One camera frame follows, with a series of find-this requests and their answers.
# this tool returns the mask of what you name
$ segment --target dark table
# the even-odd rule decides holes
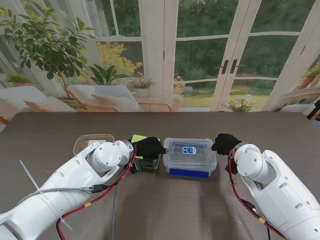
[[[276,152],[320,199],[320,134],[301,113],[19,113],[0,133],[0,213],[35,191],[21,159],[38,185],[72,156],[85,134],[132,134],[215,139],[230,133],[262,151]],[[234,197],[224,168],[226,157],[209,179],[169,176],[163,163],[155,172],[129,175],[117,186],[116,240],[267,240],[267,230]],[[254,202],[239,176],[237,190]],[[67,240],[111,239],[114,191],[66,219]],[[58,240],[52,226],[42,240]],[[281,239],[271,233],[272,240]]]

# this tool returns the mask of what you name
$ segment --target yellow flowers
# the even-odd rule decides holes
[[[117,74],[132,76],[135,73],[135,70],[143,65],[142,62],[133,64],[132,61],[122,56],[124,51],[127,50],[124,44],[116,42],[97,42],[96,45],[102,66],[107,69],[112,65],[115,65]]]
[[[182,79],[181,76],[179,76],[177,73],[174,74],[174,82],[183,82],[184,80]],[[182,94],[182,92],[184,91],[186,87],[185,83],[177,83],[173,85],[173,94]]]

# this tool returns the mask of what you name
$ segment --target gray cable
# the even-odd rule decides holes
[[[112,240],[115,240],[115,206],[116,206],[116,196],[117,196],[117,185],[114,187],[114,197],[112,204]]]
[[[50,193],[50,192],[70,192],[70,191],[76,191],[76,192],[86,192],[90,194],[90,191],[92,189],[90,187],[57,187],[57,188],[50,188],[50,189],[43,189],[41,192],[43,193]],[[35,191],[33,193],[30,193],[29,195],[22,198],[17,205],[22,203],[23,201],[27,200],[28,198],[31,198],[35,195],[41,194],[39,191]]]

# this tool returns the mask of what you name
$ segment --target plastic box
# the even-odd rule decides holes
[[[80,136],[74,144],[73,147],[73,154],[77,155],[80,153],[83,149],[88,147],[90,144],[94,142],[100,142],[100,143],[105,143],[105,142],[115,142],[114,136],[111,134],[89,134],[89,135],[82,135]]]
[[[209,138],[166,138],[163,164],[171,175],[208,178],[217,167],[216,152]]]

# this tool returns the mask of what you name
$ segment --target lawn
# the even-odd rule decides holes
[[[205,108],[211,107],[215,89],[213,87],[194,87],[191,94],[183,96],[182,108]],[[243,85],[233,86],[228,102],[244,95],[251,95],[255,101],[255,110],[260,110],[266,103],[272,88],[259,88]]]
[[[183,96],[182,108],[209,108],[214,99],[215,88],[194,87],[191,94]]]

